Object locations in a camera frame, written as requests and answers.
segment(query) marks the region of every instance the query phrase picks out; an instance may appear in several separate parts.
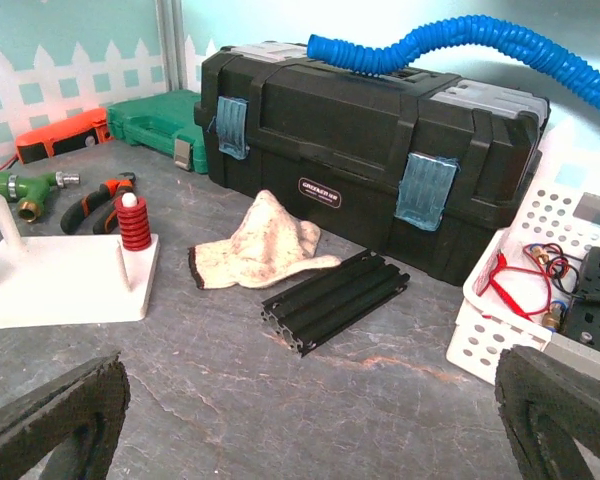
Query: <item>glove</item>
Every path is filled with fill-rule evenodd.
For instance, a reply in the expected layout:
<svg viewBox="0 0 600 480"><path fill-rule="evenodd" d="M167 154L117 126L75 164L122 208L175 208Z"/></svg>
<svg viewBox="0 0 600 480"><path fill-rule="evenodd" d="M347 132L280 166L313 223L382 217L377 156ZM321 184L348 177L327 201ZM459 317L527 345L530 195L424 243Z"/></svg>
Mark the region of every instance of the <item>glove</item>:
<svg viewBox="0 0 600 480"><path fill-rule="evenodd" d="M340 265L332 255L314 257L319 239L317 225L296 220L262 190L231 238L189 249L189 268L201 290L266 288L303 270Z"/></svg>

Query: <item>green pipe fitting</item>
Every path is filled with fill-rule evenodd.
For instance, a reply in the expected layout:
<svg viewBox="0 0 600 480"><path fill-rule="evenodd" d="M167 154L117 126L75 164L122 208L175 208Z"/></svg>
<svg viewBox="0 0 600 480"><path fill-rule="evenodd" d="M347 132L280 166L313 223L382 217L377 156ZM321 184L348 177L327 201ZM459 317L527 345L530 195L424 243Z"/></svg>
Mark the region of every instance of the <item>green pipe fitting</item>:
<svg viewBox="0 0 600 480"><path fill-rule="evenodd" d="M62 172L23 178L10 172L0 172L0 195L8 202L18 202L18 216L29 223L44 214L44 202L52 187L79 185L80 175Z"/></svg>

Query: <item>table surface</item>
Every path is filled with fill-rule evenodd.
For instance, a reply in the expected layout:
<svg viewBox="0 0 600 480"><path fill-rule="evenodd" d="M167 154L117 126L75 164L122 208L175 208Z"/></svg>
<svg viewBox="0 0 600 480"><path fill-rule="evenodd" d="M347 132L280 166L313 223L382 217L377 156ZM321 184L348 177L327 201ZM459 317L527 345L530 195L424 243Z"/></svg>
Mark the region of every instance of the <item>table surface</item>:
<svg viewBox="0 0 600 480"><path fill-rule="evenodd" d="M23 235L62 234L71 203L138 175L161 242L149 311L135 323L0 330L0 407L120 349L132 398L110 479L520 478L493 387L445 359L461 289L398 264L412 275L405 293L300 359L262 325L260 303L309 274L200 291L188 269L187 249L229 238L251 199L121 142L13 169L55 170L82 184L54 192L39 222L18 220ZM360 250L323 232L318 254Z"/></svg>

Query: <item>black box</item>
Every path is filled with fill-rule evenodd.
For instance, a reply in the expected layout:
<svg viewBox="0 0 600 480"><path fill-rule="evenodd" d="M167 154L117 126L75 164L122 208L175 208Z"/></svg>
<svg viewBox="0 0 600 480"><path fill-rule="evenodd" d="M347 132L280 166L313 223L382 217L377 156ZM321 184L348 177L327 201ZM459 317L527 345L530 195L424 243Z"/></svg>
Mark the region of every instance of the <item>black box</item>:
<svg viewBox="0 0 600 480"><path fill-rule="evenodd" d="M545 99L408 68L361 76L302 45L224 47L202 64L195 123L209 178L461 285L513 221Z"/></svg>

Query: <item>toolbox handle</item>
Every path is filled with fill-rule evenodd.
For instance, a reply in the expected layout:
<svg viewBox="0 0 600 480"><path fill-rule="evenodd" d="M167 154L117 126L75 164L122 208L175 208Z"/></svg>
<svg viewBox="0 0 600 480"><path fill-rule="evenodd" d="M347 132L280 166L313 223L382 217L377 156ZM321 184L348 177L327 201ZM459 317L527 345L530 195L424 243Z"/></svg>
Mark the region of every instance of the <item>toolbox handle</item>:
<svg viewBox="0 0 600 480"><path fill-rule="evenodd" d="M129 132L137 142L151 146L152 148L157 147L161 152L173 156L175 146L173 138L170 135L163 135L138 125L124 125L123 129Z"/></svg>

